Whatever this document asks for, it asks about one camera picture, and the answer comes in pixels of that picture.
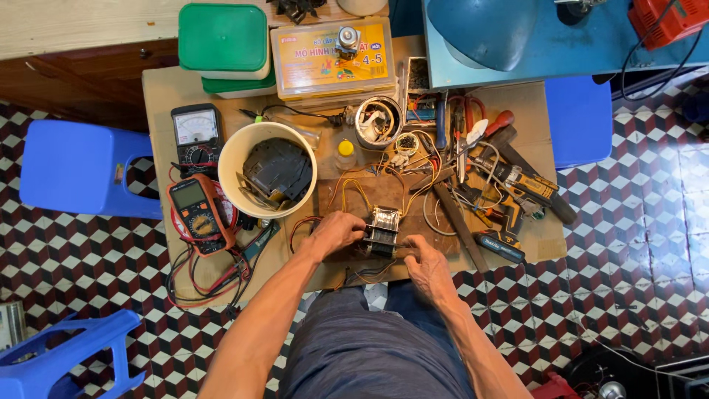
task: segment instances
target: blue plastic stool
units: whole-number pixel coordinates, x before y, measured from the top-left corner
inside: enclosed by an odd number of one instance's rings
[[[27,131],[20,199],[39,208],[162,219],[160,201],[133,194],[125,171],[152,156],[147,134],[76,122],[33,121]]]
[[[49,398],[52,387],[66,387],[65,375],[86,358],[109,346],[113,351],[113,387],[99,396],[102,399],[118,398],[130,389],[143,383],[145,372],[128,377],[128,357],[125,352],[126,334],[140,325],[138,315],[122,309],[101,319],[72,320],[76,313],[61,322],[39,332],[34,337],[0,352],[0,392],[3,398],[40,399]],[[77,336],[46,351],[47,339],[58,331],[85,329]],[[17,359],[36,353],[37,357],[12,364]],[[70,398],[77,392],[54,389],[57,396]]]
[[[594,163],[613,149],[610,83],[590,76],[545,80],[549,129],[557,170]]]

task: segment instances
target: yellow bottle cap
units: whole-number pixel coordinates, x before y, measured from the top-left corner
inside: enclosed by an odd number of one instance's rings
[[[352,155],[352,153],[354,153],[355,146],[353,146],[349,140],[342,140],[340,142],[340,145],[337,146],[337,151],[343,157],[348,157],[348,156]]]

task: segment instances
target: red screwdriver handle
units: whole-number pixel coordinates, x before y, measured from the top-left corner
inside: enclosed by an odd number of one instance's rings
[[[497,119],[495,119],[495,121],[492,124],[488,125],[487,129],[485,129],[485,137],[490,136],[498,129],[501,129],[513,123],[515,123],[515,114],[513,114],[512,111],[502,111],[497,116]]]

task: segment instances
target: person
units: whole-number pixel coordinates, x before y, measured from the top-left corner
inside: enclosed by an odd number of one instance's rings
[[[362,219],[328,215],[249,301],[221,340],[199,398],[262,398],[308,281],[322,260],[364,238]],[[531,398],[475,322],[442,253],[405,238],[410,280],[385,310],[362,286],[323,290],[291,343],[280,398]]]

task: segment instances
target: wooden cabinet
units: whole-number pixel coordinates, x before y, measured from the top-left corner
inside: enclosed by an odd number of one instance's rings
[[[0,99],[69,120],[147,132],[143,70],[179,64],[177,39],[0,61]]]

